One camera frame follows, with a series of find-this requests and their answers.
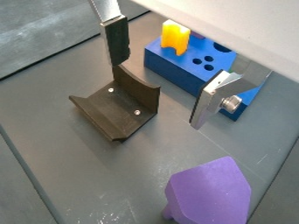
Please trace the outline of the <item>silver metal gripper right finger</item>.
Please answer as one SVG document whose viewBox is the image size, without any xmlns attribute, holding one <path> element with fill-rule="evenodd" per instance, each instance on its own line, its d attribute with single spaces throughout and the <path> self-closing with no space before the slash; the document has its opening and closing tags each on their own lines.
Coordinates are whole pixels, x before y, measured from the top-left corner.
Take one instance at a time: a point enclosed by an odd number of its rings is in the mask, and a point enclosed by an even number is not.
<svg viewBox="0 0 299 224">
<path fill-rule="evenodd" d="M 238 55 L 230 73 L 218 70 L 201 87 L 190 112 L 190 126 L 197 130 L 220 109 L 233 113 L 241 103 L 237 94 L 259 87 L 271 73 L 269 68 Z"/>
</svg>

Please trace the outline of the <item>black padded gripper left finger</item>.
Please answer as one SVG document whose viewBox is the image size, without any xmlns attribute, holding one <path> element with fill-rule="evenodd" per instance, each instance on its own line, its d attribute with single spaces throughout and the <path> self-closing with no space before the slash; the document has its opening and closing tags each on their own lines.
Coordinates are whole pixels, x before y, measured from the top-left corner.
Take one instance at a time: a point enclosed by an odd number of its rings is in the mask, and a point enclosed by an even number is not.
<svg viewBox="0 0 299 224">
<path fill-rule="evenodd" d="M 98 19 L 109 63 L 114 67 L 129 57 L 126 17 L 121 14 L 117 0 L 88 0 L 88 3 Z"/>
</svg>

